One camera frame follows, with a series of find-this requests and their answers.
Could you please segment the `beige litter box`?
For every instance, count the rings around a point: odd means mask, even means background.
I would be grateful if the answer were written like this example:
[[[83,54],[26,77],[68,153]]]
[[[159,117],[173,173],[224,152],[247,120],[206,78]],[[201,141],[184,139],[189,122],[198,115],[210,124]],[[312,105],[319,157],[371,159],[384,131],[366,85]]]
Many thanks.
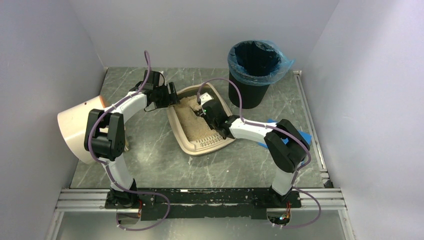
[[[200,86],[201,84],[188,86],[178,91],[177,96],[179,99],[192,96],[196,97]],[[214,98],[214,100],[219,100],[220,105],[223,107],[225,113],[228,116],[232,115],[230,108],[211,83],[206,83],[201,89],[200,93],[208,93]],[[187,137],[188,135],[184,132],[183,129],[183,118],[178,116],[177,112],[175,111],[175,106],[176,105],[168,107],[166,109],[166,113],[176,141],[184,153],[191,156],[202,156],[222,149],[234,142],[234,139],[229,137],[223,139],[218,133],[214,133],[211,136],[196,137],[196,139],[189,140]]]

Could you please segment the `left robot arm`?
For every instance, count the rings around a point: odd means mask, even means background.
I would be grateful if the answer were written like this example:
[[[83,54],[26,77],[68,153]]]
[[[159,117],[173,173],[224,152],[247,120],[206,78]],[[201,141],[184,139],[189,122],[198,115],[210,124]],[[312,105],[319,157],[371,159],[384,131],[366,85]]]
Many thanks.
[[[179,102],[175,84],[161,82],[161,72],[146,70],[138,82],[119,101],[88,113],[84,149],[102,165],[110,181],[106,207],[126,209],[142,205],[135,179],[125,163],[125,123],[150,105],[167,108]]]

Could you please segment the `black litter scoop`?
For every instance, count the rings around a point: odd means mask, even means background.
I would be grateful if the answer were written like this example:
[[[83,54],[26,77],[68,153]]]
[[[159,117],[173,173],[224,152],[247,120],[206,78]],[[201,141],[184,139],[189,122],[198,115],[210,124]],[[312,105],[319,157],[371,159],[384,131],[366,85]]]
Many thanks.
[[[199,105],[193,110],[193,112],[196,116],[204,118],[206,116],[207,111],[201,105]]]

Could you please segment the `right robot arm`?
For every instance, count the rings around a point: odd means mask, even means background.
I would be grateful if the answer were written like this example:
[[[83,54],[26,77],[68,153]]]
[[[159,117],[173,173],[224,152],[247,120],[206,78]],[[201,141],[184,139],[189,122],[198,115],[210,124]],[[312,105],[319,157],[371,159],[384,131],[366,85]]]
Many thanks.
[[[197,115],[223,139],[244,139],[266,145],[276,165],[271,191],[285,196],[292,190],[301,162],[310,156],[310,145],[290,121],[265,123],[228,115],[217,100],[201,101],[200,106]]]

